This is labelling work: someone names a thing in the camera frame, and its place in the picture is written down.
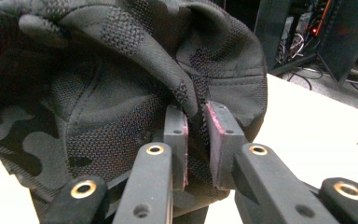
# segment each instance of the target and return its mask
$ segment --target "garment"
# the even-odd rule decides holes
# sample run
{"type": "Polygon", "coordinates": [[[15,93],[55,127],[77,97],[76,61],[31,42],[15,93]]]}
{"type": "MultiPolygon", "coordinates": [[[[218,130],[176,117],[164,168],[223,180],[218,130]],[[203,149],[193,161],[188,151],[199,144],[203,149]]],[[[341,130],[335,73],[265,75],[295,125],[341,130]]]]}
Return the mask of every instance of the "garment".
{"type": "Polygon", "coordinates": [[[190,139],[178,216],[227,197],[211,184],[203,105],[226,105],[252,141],[266,73],[255,35],[209,1],[1,0],[0,158],[43,216],[70,179],[129,171],[179,104],[190,139]]]}

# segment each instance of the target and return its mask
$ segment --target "red marking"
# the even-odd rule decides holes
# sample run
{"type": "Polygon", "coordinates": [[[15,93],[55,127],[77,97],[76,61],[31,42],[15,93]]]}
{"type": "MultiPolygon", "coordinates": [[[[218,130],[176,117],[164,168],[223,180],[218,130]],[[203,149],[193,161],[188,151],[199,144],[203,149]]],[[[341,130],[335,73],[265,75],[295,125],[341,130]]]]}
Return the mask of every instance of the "red marking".
{"type": "Polygon", "coordinates": [[[214,123],[214,127],[216,127],[217,131],[221,135],[224,135],[225,131],[223,131],[222,126],[220,126],[219,120],[217,120],[217,116],[214,113],[212,106],[210,104],[207,104],[206,107],[208,108],[209,114],[211,115],[211,118],[212,118],[213,123],[214,123]]]}
{"type": "Polygon", "coordinates": [[[321,31],[322,23],[324,22],[324,18],[325,18],[326,14],[327,14],[327,10],[330,7],[330,3],[331,3],[331,0],[328,0],[327,5],[324,8],[324,14],[322,15],[321,21],[319,22],[318,29],[317,29],[315,35],[318,35],[319,31],[321,31]]]}
{"type": "Polygon", "coordinates": [[[188,161],[188,159],[187,159],[187,156],[188,156],[188,154],[187,154],[187,139],[188,139],[187,119],[185,119],[185,123],[184,123],[184,125],[183,125],[183,132],[184,132],[185,138],[186,138],[185,174],[184,174],[184,176],[183,176],[183,179],[184,179],[184,181],[183,181],[183,189],[184,189],[185,186],[188,185],[188,179],[187,179],[187,161],[188,161]]]}

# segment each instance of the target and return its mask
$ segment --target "brass grommet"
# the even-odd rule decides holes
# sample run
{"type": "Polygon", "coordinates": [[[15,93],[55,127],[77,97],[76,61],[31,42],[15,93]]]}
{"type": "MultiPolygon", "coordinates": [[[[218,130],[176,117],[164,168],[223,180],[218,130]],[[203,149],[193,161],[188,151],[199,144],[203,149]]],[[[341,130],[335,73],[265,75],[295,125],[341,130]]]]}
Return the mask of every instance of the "brass grommet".
{"type": "Polygon", "coordinates": [[[343,182],[338,182],[334,185],[334,189],[342,196],[358,201],[358,188],[356,188],[355,186],[345,184],[343,182]]]}
{"type": "Polygon", "coordinates": [[[89,197],[97,189],[97,185],[91,180],[77,183],[71,190],[71,196],[76,199],[89,197]]]}
{"type": "Polygon", "coordinates": [[[164,152],[164,147],[161,146],[151,146],[146,150],[147,154],[156,156],[164,152]]]}
{"type": "Polygon", "coordinates": [[[264,147],[261,147],[261,146],[251,146],[249,149],[255,155],[258,155],[258,156],[264,156],[264,155],[267,155],[267,153],[269,153],[264,147]]]}

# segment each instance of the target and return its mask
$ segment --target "white table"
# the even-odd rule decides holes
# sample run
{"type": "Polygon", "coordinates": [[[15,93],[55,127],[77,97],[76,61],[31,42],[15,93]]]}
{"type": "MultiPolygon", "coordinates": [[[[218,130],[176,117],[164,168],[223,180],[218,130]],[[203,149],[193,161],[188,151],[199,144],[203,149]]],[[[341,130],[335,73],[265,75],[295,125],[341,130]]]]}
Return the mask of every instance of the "white table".
{"type": "MultiPolygon", "coordinates": [[[[358,109],[316,92],[268,76],[268,110],[255,142],[313,187],[329,177],[358,183],[358,109]]],[[[210,206],[205,223],[241,223],[234,191],[210,206]]]]}

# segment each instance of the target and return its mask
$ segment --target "black plastic bracket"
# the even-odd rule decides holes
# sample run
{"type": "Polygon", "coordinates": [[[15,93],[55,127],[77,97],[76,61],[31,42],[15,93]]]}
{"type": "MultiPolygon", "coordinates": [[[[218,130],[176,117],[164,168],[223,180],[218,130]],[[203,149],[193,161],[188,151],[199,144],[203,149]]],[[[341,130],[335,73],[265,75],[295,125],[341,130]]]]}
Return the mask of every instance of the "black plastic bracket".
{"type": "Polygon", "coordinates": [[[114,224],[172,222],[172,150],[146,144],[138,152],[114,224]]]}
{"type": "Polygon", "coordinates": [[[42,224],[99,223],[108,208],[106,184],[98,176],[81,176],[69,181],[40,219],[42,224]]]}
{"type": "Polygon", "coordinates": [[[173,190],[184,190],[187,183],[187,117],[180,107],[169,105],[165,116],[164,143],[172,148],[173,190]]]}
{"type": "Polygon", "coordinates": [[[261,217],[242,220],[266,224],[338,223],[269,147],[244,145],[235,155],[232,174],[238,191],[247,198],[247,202],[239,202],[237,197],[236,203],[241,203],[238,206],[261,208],[261,217]]]}
{"type": "Polygon", "coordinates": [[[247,142],[245,135],[225,105],[209,101],[204,110],[211,139],[213,186],[218,189],[235,189],[231,174],[233,158],[247,142]]]}
{"type": "Polygon", "coordinates": [[[319,198],[340,223],[358,224],[358,183],[345,178],[325,179],[319,198]]]}

